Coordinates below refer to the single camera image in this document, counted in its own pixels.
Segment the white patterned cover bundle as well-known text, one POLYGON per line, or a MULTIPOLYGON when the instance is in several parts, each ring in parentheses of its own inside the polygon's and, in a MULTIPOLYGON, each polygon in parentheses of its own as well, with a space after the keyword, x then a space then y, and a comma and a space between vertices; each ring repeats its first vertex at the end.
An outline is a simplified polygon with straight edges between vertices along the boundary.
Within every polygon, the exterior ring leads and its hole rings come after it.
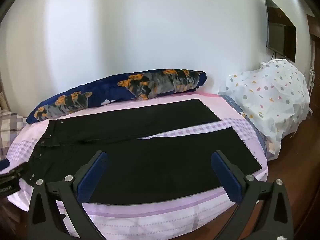
POLYGON ((286 59, 230 75, 219 93, 231 97, 265 136, 269 160, 278 158, 281 140, 297 131, 309 111, 305 77, 286 59))

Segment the black pants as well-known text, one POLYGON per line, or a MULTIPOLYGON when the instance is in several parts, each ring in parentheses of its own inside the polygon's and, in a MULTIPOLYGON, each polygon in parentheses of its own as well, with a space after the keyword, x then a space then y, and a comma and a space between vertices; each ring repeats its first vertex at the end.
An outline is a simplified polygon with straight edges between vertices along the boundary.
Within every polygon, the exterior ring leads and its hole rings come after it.
POLYGON ((60 181, 103 151, 107 167, 92 203, 145 204, 209 191, 220 186, 210 163, 217 150, 245 174, 261 169, 236 131, 179 137, 161 133, 218 121, 197 99, 52 120, 23 178, 31 186, 38 179, 60 181))

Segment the navy cat print pillow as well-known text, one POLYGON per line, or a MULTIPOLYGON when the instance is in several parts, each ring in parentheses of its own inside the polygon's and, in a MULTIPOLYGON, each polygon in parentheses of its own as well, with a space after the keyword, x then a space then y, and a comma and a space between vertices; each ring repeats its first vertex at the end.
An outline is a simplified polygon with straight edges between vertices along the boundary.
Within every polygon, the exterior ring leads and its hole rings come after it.
POLYGON ((28 115, 27 123, 57 119, 113 102, 149 100, 158 96, 193 92, 203 86, 206 80, 205 72, 188 69, 156 69, 111 75, 44 100, 28 115))

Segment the wall mounted television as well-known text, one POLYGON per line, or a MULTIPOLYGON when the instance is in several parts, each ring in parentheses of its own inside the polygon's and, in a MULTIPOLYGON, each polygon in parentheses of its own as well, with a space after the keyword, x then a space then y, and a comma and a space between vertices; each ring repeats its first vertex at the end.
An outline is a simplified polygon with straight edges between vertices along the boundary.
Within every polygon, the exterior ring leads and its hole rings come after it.
POLYGON ((274 1, 264 1, 268 23, 267 48, 295 62, 297 40, 295 25, 274 1))

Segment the pink purple bed sheet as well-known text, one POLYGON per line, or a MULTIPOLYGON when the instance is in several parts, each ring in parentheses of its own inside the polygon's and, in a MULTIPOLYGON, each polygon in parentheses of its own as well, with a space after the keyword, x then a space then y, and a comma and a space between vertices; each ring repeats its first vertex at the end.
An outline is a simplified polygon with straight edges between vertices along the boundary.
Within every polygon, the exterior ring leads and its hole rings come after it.
MULTIPOLYGON (((98 114, 190 99, 202 101, 220 118, 220 121, 214 124, 165 132, 163 136, 177 137, 200 134, 230 127, 236 131, 261 165, 261 169, 255 172, 254 176, 258 180, 265 181, 268 167, 264 140, 240 106, 226 95, 193 92, 184 95, 164 96, 148 101, 116 102, 98 108, 85 109, 80 111, 79 115, 98 114)), ((206 225, 232 205, 224 189, 220 187, 162 203, 124 206, 85 203, 84 209, 92 222, 108 239, 171 239, 206 225)))

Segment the plaid pillow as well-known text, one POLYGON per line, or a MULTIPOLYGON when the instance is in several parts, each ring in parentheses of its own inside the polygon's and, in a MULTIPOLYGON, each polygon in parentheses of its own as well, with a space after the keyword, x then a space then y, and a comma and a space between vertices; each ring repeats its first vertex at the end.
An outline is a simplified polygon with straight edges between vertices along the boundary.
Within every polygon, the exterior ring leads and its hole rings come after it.
POLYGON ((10 145, 26 125, 26 118, 7 110, 1 110, 0 114, 0 151, 1 160, 6 158, 10 145))

